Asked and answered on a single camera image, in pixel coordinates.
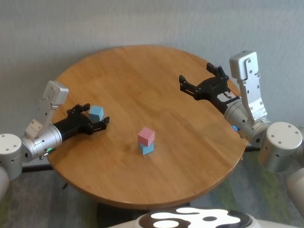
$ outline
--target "white cylinder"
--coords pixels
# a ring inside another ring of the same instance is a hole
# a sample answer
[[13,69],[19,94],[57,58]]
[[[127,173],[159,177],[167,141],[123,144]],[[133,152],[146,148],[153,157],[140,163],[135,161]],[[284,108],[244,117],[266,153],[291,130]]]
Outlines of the white cylinder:
[[302,216],[304,216],[304,168],[288,177],[286,189],[289,198],[294,202]]
[[0,135],[0,165],[15,179],[22,172],[21,139],[13,134]]
[[271,172],[283,172],[289,167],[302,140],[300,130],[292,124],[271,124],[258,156],[260,164]]
[[0,166],[0,202],[9,187],[9,177],[4,168]]

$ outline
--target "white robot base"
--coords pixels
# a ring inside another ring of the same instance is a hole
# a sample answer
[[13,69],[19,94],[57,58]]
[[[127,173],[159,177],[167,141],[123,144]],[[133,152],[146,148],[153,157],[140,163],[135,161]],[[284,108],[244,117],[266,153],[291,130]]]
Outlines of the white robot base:
[[112,228],[296,228],[257,220],[238,211],[212,208],[172,208],[151,212]]

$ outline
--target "blue cube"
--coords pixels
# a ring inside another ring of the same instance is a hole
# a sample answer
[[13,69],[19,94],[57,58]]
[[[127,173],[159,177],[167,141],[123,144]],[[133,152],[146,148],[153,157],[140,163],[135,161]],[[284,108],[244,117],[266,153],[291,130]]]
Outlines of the blue cube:
[[92,106],[89,111],[89,119],[92,122],[102,121],[104,117],[104,108],[99,106]]
[[154,143],[152,142],[150,146],[145,146],[139,143],[138,149],[142,152],[143,155],[148,154],[154,150]]

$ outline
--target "carpet floor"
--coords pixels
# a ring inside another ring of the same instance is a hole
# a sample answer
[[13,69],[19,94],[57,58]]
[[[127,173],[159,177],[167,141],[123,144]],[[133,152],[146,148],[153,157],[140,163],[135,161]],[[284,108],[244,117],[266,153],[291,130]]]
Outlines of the carpet floor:
[[[229,178],[192,202],[192,206],[235,209],[255,218],[304,227],[288,198],[286,178],[298,170],[271,174],[257,161],[257,152],[248,152]],[[0,205],[0,228],[96,228],[97,202],[68,186],[54,171],[24,173],[11,182]]]

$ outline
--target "wooden tabletop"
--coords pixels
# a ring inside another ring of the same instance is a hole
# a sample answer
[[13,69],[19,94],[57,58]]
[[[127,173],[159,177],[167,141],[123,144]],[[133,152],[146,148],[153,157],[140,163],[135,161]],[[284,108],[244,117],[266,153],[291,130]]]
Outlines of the wooden tabletop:
[[[57,79],[69,95],[53,121],[90,103],[102,106],[110,123],[65,141],[48,156],[51,165],[82,192],[123,208],[160,209],[208,193],[233,170],[246,142],[208,101],[180,91],[180,74],[195,85],[213,76],[206,63],[148,45],[108,49],[76,63]],[[232,82],[229,87],[237,93]],[[155,150],[147,155],[137,149],[143,127],[155,131]]]

